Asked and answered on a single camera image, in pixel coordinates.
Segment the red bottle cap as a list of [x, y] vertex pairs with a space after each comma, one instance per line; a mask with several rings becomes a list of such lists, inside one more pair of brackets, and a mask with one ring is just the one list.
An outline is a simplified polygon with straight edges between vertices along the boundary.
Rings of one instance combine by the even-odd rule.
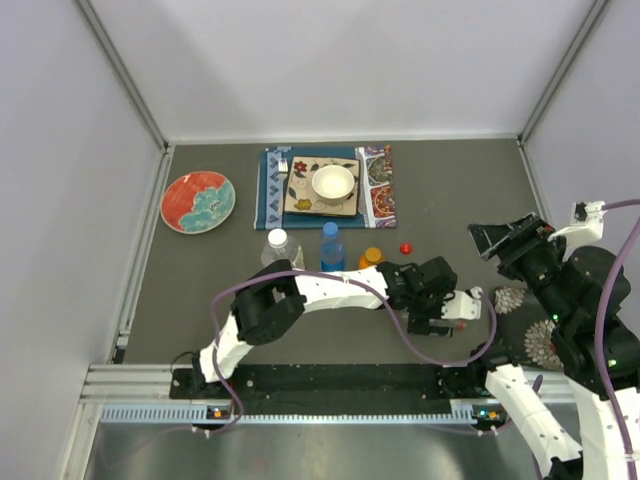
[[409, 242], [404, 242], [400, 246], [400, 251], [404, 255], [409, 255], [413, 252], [413, 246]]

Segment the orange juice bottle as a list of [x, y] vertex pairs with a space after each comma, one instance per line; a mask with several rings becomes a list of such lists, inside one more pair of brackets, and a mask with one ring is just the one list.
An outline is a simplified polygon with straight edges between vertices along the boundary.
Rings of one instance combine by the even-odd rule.
[[377, 247], [369, 247], [361, 255], [359, 259], [359, 268], [366, 269], [372, 266], [377, 266], [385, 261], [383, 252]]

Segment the blue label water bottle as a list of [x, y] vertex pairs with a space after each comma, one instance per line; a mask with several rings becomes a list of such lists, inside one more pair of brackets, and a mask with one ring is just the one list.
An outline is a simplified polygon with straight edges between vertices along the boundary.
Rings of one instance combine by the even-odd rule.
[[341, 231], [335, 222], [326, 222], [322, 227], [320, 264], [324, 272], [345, 270], [345, 247]]

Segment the clear bottle white cap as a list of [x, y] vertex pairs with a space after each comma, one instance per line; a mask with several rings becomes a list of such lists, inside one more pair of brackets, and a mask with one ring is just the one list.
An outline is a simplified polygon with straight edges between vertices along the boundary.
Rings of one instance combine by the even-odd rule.
[[288, 260], [294, 269], [306, 269], [301, 243], [283, 229], [273, 229], [269, 232], [261, 254], [264, 267], [278, 260]]

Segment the clear plastic bottle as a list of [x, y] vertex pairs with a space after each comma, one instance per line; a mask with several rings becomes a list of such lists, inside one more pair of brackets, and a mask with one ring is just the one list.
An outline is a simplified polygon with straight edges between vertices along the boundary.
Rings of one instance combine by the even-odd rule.
[[467, 321], [464, 319], [433, 319], [430, 321], [430, 326], [463, 331], [467, 327]]

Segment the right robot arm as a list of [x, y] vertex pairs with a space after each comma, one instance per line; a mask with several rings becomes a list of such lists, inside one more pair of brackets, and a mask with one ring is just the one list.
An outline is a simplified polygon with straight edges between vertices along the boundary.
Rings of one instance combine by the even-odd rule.
[[636, 479], [639, 476], [639, 340], [618, 317], [631, 292], [623, 258], [597, 246], [602, 203], [579, 204], [571, 223], [554, 229], [531, 213], [511, 223], [471, 224], [479, 256], [521, 281], [553, 323], [551, 343], [574, 397], [580, 438], [561, 427], [528, 386], [505, 348], [479, 351], [467, 370], [469, 388], [492, 395], [527, 442], [545, 479]]

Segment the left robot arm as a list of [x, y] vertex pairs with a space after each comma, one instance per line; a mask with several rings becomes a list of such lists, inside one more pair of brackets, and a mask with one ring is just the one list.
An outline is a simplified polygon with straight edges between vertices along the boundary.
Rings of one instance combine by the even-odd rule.
[[407, 337], [398, 313], [418, 320], [435, 319], [454, 297], [457, 275], [442, 257], [423, 264], [383, 262], [355, 271], [313, 272], [278, 260], [251, 279], [214, 296], [214, 339], [192, 354], [192, 384], [216, 396], [252, 348], [279, 340], [304, 314], [342, 308], [387, 311], [403, 342], [421, 360], [436, 361]]

